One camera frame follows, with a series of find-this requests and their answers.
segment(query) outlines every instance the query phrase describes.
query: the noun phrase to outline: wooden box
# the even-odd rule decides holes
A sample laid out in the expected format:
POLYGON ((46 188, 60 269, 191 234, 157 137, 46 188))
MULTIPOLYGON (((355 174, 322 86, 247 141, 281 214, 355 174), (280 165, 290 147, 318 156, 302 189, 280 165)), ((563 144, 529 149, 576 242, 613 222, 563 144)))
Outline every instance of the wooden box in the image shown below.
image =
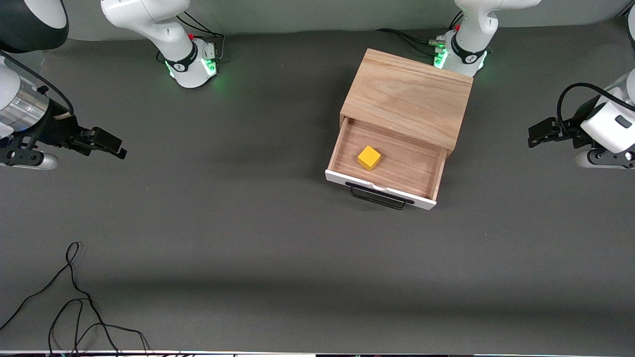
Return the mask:
POLYGON ((471 77, 369 49, 340 112, 326 179, 368 201, 431 209, 471 88, 471 77), (367 145, 382 155, 372 171, 357 162, 367 145))

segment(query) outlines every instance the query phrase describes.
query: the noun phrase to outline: gray backdrop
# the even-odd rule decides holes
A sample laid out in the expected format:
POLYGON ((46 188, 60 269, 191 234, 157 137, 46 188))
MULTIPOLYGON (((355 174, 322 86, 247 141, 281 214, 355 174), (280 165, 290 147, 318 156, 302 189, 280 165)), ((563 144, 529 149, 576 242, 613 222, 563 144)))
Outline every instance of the gray backdrop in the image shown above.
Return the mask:
MULTIPOLYGON (((365 49, 429 61, 391 34, 230 37, 196 90, 148 41, 49 53, 43 73, 81 123, 130 153, 54 150, 55 171, 0 170, 0 320, 81 240, 80 285, 156 349, 633 355, 634 172, 579 168, 568 142, 526 146, 565 86, 633 68, 625 21, 502 29, 492 46, 429 212, 323 177, 365 49)), ((591 96, 573 91, 565 112, 591 96)), ((0 347, 46 348, 76 296, 62 278, 0 347)), ((59 326, 70 348, 73 314, 59 326)))

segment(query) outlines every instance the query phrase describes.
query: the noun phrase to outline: drawer handle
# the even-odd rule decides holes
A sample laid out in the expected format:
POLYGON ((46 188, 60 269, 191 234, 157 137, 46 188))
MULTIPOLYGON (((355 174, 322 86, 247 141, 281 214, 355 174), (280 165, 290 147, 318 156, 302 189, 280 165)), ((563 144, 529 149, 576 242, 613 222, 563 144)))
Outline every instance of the drawer handle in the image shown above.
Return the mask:
POLYGON ((405 198, 401 198, 399 196, 387 194, 387 193, 384 193, 384 192, 381 192, 381 191, 378 191, 378 190, 375 190, 375 189, 369 189, 368 187, 364 187, 362 185, 353 184, 351 182, 346 182, 346 186, 349 186, 351 188, 351 196, 353 196, 355 198, 363 199, 364 201, 368 201, 368 202, 376 203, 378 205, 389 207, 389 208, 392 208, 394 210, 403 210, 404 208, 406 208, 406 205, 408 205, 408 203, 411 204, 411 205, 415 203, 411 199, 405 199, 405 198), (395 202, 398 202, 399 204, 398 205, 392 205, 389 202, 380 201, 380 200, 372 198, 372 197, 362 196, 362 195, 356 193, 356 191, 361 191, 361 192, 368 193, 368 194, 374 194, 374 195, 382 197, 382 198, 387 198, 387 199, 393 200, 395 202))

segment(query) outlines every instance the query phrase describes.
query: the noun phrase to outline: black cable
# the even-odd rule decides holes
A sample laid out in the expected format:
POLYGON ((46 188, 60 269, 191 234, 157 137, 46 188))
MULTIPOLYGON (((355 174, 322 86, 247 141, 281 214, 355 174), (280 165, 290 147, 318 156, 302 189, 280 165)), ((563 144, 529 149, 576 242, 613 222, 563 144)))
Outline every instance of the black cable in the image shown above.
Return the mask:
MULTIPOLYGON (((104 320, 102 319, 102 315, 99 313, 99 311, 95 307, 95 301, 93 300, 93 298, 90 296, 89 293, 87 293, 84 290, 80 289, 79 286, 77 285, 77 281, 75 279, 75 270, 73 268, 73 265, 70 263, 73 258, 71 258, 69 260, 69 252, 70 252, 71 247, 73 247, 73 245, 76 246, 75 254, 73 255, 73 258, 74 258, 77 255, 77 252, 79 251, 79 242, 71 243, 69 245, 68 249, 66 249, 66 263, 68 263, 69 268, 70 268, 70 280, 73 283, 73 287, 75 288, 75 290, 77 290, 78 292, 84 294, 88 298, 88 304, 90 305, 91 309, 95 313, 95 316, 97 317, 97 320, 99 322, 101 322, 102 325, 105 325, 104 320)), ((112 348, 114 348, 116 351, 119 351, 118 348, 115 346, 114 342, 112 341, 112 338, 110 337, 110 333, 108 332, 108 328, 106 328, 106 326, 103 326, 103 328, 104 328, 104 332, 106 333, 106 338, 108 339, 108 342, 110 343, 112 348)))
POLYGON ((422 40, 422 39, 418 39, 416 37, 413 37, 405 32, 399 31, 399 30, 395 30, 395 29, 377 29, 375 31, 380 31, 380 32, 390 32, 392 34, 395 34, 397 36, 399 36, 399 38, 401 38, 408 46, 410 46, 411 48, 413 48, 415 51, 422 53, 424 55, 428 55, 428 56, 436 56, 435 53, 432 52, 428 52, 428 51, 424 51, 423 49, 417 47, 417 45, 428 45, 428 41, 422 40))
POLYGON ((40 293, 43 293, 46 289, 48 289, 59 277, 59 275, 64 272, 67 268, 70 269, 70 277, 71 277, 71 282, 73 284, 73 287, 75 288, 75 290, 77 290, 78 292, 84 294, 86 297, 81 297, 81 298, 76 298, 76 299, 71 299, 69 301, 66 302, 66 304, 64 304, 64 306, 61 308, 61 310, 59 310, 59 312, 57 313, 57 315, 55 316, 55 319, 53 320, 53 323, 51 324, 51 327, 49 328, 49 333, 48 333, 48 347, 49 347, 49 352, 52 354, 53 352, 53 346, 51 343, 51 338, 53 336, 53 332, 55 330, 55 325, 57 324, 57 321, 59 320, 60 316, 62 315, 62 313, 73 303, 73 302, 78 302, 80 304, 79 306, 79 311, 77 314, 77 320, 76 320, 76 325, 75 325, 75 337, 74 337, 74 345, 73 345, 73 350, 71 350, 71 354, 73 351, 76 351, 77 354, 79 354, 79 343, 83 340, 84 336, 88 333, 89 330, 91 330, 93 327, 95 326, 101 326, 104 329, 104 332, 106 334, 106 337, 108 339, 109 344, 112 346, 112 348, 115 350, 115 352, 117 354, 119 354, 121 351, 119 350, 119 348, 115 345, 115 343, 112 341, 112 338, 110 336, 110 332, 108 331, 108 328, 116 328, 118 330, 123 330, 123 331, 127 331, 127 332, 134 332, 136 334, 139 335, 142 344, 144 346, 144 351, 147 354, 147 351, 150 348, 150 344, 148 343, 148 340, 145 338, 145 335, 138 330, 134 330, 132 328, 125 328, 125 327, 120 327, 117 325, 110 325, 110 324, 106 324, 104 323, 99 311, 97 310, 97 308, 95 307, 95 301, 93 300, 93 298, 91 297, 91 295, 80 289, 80 287, 77 285, 77 279, 75 276, 75 270, 73 267, 73 262, 75 260, 75 258, 77 257, 77 253, 79 252, 79 244, 80 242, 73 242, 69 245, 69 247, 66 249, 66 265, 63 266, 63 268, 61 268, 56 275, 53 277, 53 279, 44 287, 42 288, 40 291, 36 292, 35 294, 32 294, 30 296, 28 296, 26 299, 24 299, 22 301, 22 303, 20 304, 20 306, 18 307, 18 309, 13 313, 13 315, 11 315, 11 317, 2 325, 2 327, 0 327, 0 330, 4 329, 8 323, 13 320, 13 318, 15 318, 15 316, 20 312, 20 310, 22 309, 22 307, 24 306, 24 304, 31 298, 39 295, 40 293), (91 309, 93 310, 93 312, 95 313, 95 316, 97 317, 97 320, 99 320, 99 322, 92 324, 88 329, 86 329, 86 331, 84 331, 84 333, 82 334, 82 336, 77 339, 77 335, 79 334, 79 323, 81 321, 81 314, 84 308, 84 301, 88 301, 88 304, 90 305, 91 309))
MULTIPOLYGON (((96 323, 94 323, 94 324, 90 325, 90 326, 86 329, 86 331, 84 331, 84 333, 82 333, 82 336, 79 338, 79 340, 76 340, 76 342, 75 342, 75 347, 77 347, 77 346, 81 343, 81 341, 84 339, 84 337, 86 337, 86 334, 87 334, 90 330, 92 330, 92 329, 93 329, 93 327, 95 327, 95 326, 100 326, 100 325, 101 325, 101 323, 99 323, 99 322, 96 322, 96 323)), ((125 328, 125 327, 121 327, 121 326, 117 326, 117 325, 110 325, 110 324, 105 324, 105 325, 106 325, 107 327, 116 328, 116 329, 118 329, 118 330, 122 330, 122 331, 127 331, 127 332, 134 332, 134 333, 136 333, 137 335, 139 335, 139 338, 141 339, 141 343, 142 343, 142 345, 143 345, 143 347, 144 347, 144 351, 145 351, 145 353, 146 353, 146 354, 148 354, 148 350, 152 350, 152 348, 150 347, 150 343, 148 342, 148 340, 145 338, 145 335, 144 335, 141 331, 138 331, 138 330, 133 330, 133 329, 131 329, 131 328, 125 328)))
POLYGON ((450 22, 450 26, 448 26, 448 30, 452 30, 452 28, 456 26, 456 24, 458 24, 458 22, 461 21, 462 18, 463 18, 463 11, 459 11, 456 14, 456 16, 454 16, 454 19, 452 19, 452 22, 450 22))
POLYGON ((156 56, 154 57, 157 62, 159 62, 160 64, 165 64, 165 57, 163 58, 163 61, 161 59, 159 59, 159 56, 162 55, 161 51, 157 51, 156 56))
MULTIPOLYGON (((71 257, 70 261, 73 261, 73 259, 75 259, 75 256, 76 256, 76 255, 77 255, 77 250, 75 251, 75 254, 71 257)), ((48 282, 48 284, 46 284, 46 286, 45 286, 44 288, 42 288, 42 290, 40 290, 40 291, 36 292, 35 294, 32 294, 32 295, 28 296, 26 299, 24 299, 24 300, 22 301, 22 303, 20 304, 20 306, 18 306, 18 309, 16 309, 16 310, 15 310, 15 312, 13 313, 13 315, 11 315, 11 317, 10 317, 8 320, 6 320, 6 322, 5 322, 5 323, 4 323, 4 324, 0 327, 0 331, 2 331, 2 330, 3 330, 3 329, 4 329, 4 328, 5 328, 5 327, 9 324, 9 322, 11 322, 11 320, 13 320, 13 318, 14 318, 14 317, 15 317, 15 316, 16 316, 16 315, 20 312, 20 310, 22 309, 22 306, 24 306, 24 304, 25 304, 27 301, 29 301, 29 299, 31 299, 32 297, 35 297, 35 296, 37 296, 37 295, 39 295, 39 294, 43 293, 46 289, 48 289, 49 287, 51 287, 51 285, 55 282, 55 280, 57 279, 57 277, 58 277, 58 276, 59 276, 59 275, 60 275, 63 271, 65 271, 65 270, 66 270, 66 268, 68 268, 69 266, 70 266, 70 262, 68 262, 68 260, 67 260, 66 265, 65 265, 63 268, 61 268, 61 269, 57 272, 57 274, 53 277, 53 279, 51 279, 51 281, 49 281, 49 282, 48 282)))
MULTIPOLYGON (((220 52, 220 56, 217 55, 218 60, 220 61, 221 59, 223 59, 223 56, 225 55, 225 35, 223 34, 219 34, 217 32, 213 32, 212 30, 209 30, 205 25, 203 25, 199 20, 196 20, 192 15, 188 14, 187 11, 184 12, 189 18, 191 18, 193 21, 195 21, 198 25, 200 25, 202 27, 202 29, 200 27, 196 27, 192 24, 190 24, 189 22, 183 20, 182 18, 180 18, 180 16, 177 15, 177 19, 179 21, 181 21, 182 23, 184 23, 185 25, 188 25, 189 27, 192 27, 195 30, 201 31, 201 32, 205 32, 207 34, 210 34, 214 37, 222 37, 223 42, 221 44, 221 52, 220 52)), ((159 61, 159 54, 156 55, 156 60, 157 62, 159 61)))
POLYGON ((53 84, 51 84, 51 82, 49 82, 46 78, 40 76, 36 71, 33 71, 32 69, 28 68, 27 66, 25 66, 24 64, 20 63, 20 61, 16 60, 15 58, 9 56, 6 54, 6 52, 4 52, 3 50, 0 50, 0 55, 6 57, 9 61, 13 62, 15 65, 17 65, 19 68, 22 68, 23 70, 27 71, 31 76, 34 76, 35 78, 38 78, 40 81, 42 81, 44 84, 46 84, 49 88, 51 88, 52 90, 55 91, 55 93, 59 94, 60 97, 62 98, 62 100, 66 103, 66 105, 69 107, 69 113, 70 115, 75 115, 75 108, 73 108, 73 104, 70 102, 70 100, 64 95, 64 93, 62 93, 62 91, 60 91, 59 89, 57 89, 56 86, 54 86, 53 84))
POLYGON ((209 31, 207 31, 207 30, 200 29, 199 27, 196 27, 196 26, 194 26, 194 25, 190 24, 189 22, 186 22, 185 20, 183 20, 182 18, 180 18, 178 15, 177 15, 177 19, 178 19, 179 21, 181 21, 182 23, 184 23, 185 25, 188 25, 189 27, 192 27, 194 30, 198 30, 198 31, 201 31, 201 32, 207 32, 207 33, 209 33, 209 31))
POLYGON ((631 104, 628 104, 627 102, 624 102, 623 100, 617 98, 616 96, 612 95, 611 93, 608 93, 604 89, 596 86, 595 84, 583 83, 583 82, 571 84, 570 86, 566 87, 565 90, 563 90, 562 94, 560 94, 560 98, 558 98, 558 106, 556 107, 556 115, 557 115, 557 119, 558 119, 558 124, 560 125, 562 130, 564 130, 565 133, 568 136, 570 136, 571 138, 573 138, 573 135, 571 135, 571 132, 569 131, 569 129, 567 127, 565 127, 565 122, 562 119, 562 103, 565 100, 566 94, 570 90, 572 90, 572 89, 574 89, 576 87, 590 88, 590 89, 600 93, 602 96, 604 96, 606 98, 609 98, 610 100, 614 101, 615 103, 618 103, 622 107, 625 107, 626 109, 629 109, 630 111, 635 111, 635 105, 631 105, 631 104))
MULTIPOLYGON (((55 325, 57 324, 57 320, 60 318, 60 316, 62 315, 62 313, 64 312, 64 310, 66 310, 67 307, 70 306, 71 303, 73 302, 79 302, 80 303, 80 308, 79 308, 79 313, 77 314, 77 325, 76 325, 76 331, 79 330, 79 317, 81 316, 81 312, 83 310, 84 307, 84 300, 87 300, 84 297, 78 298, 78 299, 71 299, 68 300, 66 302, 66 304, 64 304, 64 306, 59 310, 59 312, 57 312, 57 315, 55 315, 55 319, 53 319, 53 323, 51 324, 51 327, 48 329, 48 352, 50 353, 51 356, 53 356, 53 344, 51 343, 51 336, 53 335, 53 331, 55 329, 55 325)), ((119 349, 115 346, 113 346, 113 348, 119 352, 119 349)))
POLYGON ((217 36, 217 37, 225 37, 225 35, 219 34, 217 32, 213 32, 212 30, 210 30, 207 27, 205 27, 205 25, 201 24, 201 22, 199 22, 199 20, 196 20, 192 15, 188 14, 187 11, 183 11, 183 13, 186 14, 187 17, 191 18, 198 25, 200 25, 202 28, 206 29, 209 34, 212 34, 212 35, 217 36))
POLYGON ((420 44, 428 44, 429 42, 423 39, 418 39, 414 36, 411 36, 403 31, 399 31, 399 30, 395 30, 395 29, 377 29, 375 31, 380 31, 380 32, 390 32, 392 34, 395 34, 399 37, 405 37, 407 39, 409 39, 410 41, 416 42, 416 43, 420 43, 420 44))

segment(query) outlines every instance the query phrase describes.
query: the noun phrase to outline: yellow block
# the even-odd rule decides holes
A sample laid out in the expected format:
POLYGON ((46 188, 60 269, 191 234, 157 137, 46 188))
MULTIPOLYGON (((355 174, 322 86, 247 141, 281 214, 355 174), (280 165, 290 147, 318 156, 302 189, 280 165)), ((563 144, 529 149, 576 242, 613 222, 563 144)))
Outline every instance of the yellow block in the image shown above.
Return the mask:
POLYGON ((364 151, 358 156, 358 163, 368 171, 372 170, 379 162, 382 155, 370 146, 366 146, 364 151))

